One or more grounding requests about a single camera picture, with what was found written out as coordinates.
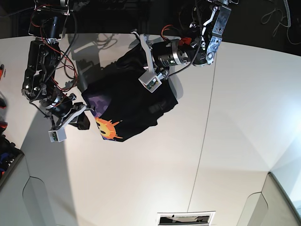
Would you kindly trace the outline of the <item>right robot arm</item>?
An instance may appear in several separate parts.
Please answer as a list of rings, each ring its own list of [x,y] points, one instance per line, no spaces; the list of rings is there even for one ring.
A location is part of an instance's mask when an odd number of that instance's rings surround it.
[[[74,94],[67,95],[79,81],[74,63],[68,57],[77,36],[78,27],[74,26],[74,35],[63,51],[59,41],[64,37],[69,17],[77,21],[74,12],[80,9],[80,0],[37,0],[30,17],[29,34],[34,36],[30,43],[27,68],[24,73],[22,95],[29,104],[41,107],[37,110],[49,119],[52,129],[62,126],[68,119],[70,125],[79,130],[88,130],[90,121],[83,110],[83,103],[75,103]],[[62,66],[73,71],[71,85],[61,88],[55,80],[55,72]]]

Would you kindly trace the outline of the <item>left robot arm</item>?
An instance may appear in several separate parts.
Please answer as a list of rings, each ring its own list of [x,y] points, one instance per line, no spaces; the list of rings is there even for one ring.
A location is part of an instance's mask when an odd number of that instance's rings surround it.
[[[138,44],[128,52],[129,68],[166,80],[190,66],[211,65],[236,0],[196,0],[178,13],[178,25],[166,24],[160,41],[132,32]]]

